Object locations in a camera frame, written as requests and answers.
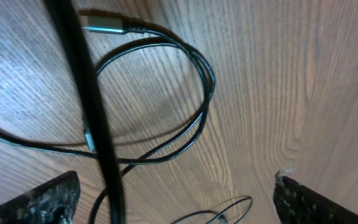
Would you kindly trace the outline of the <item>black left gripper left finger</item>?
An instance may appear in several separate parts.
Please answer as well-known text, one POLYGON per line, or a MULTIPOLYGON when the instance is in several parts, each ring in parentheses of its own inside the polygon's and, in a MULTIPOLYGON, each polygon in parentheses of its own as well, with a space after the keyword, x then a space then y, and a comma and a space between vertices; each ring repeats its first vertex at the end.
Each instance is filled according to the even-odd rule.
POLYGON ((80 198, 77 172, 70 170, 0 205, 0 223, 73 223, 80 198))

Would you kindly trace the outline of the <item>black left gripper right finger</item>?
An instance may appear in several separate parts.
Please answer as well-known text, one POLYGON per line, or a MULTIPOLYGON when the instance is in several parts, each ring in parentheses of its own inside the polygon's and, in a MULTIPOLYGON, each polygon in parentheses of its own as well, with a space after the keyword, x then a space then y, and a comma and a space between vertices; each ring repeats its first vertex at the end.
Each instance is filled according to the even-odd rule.
POLYGON ((273 203, 282 224, 358 224, 358 214, 280 172, 273 203))

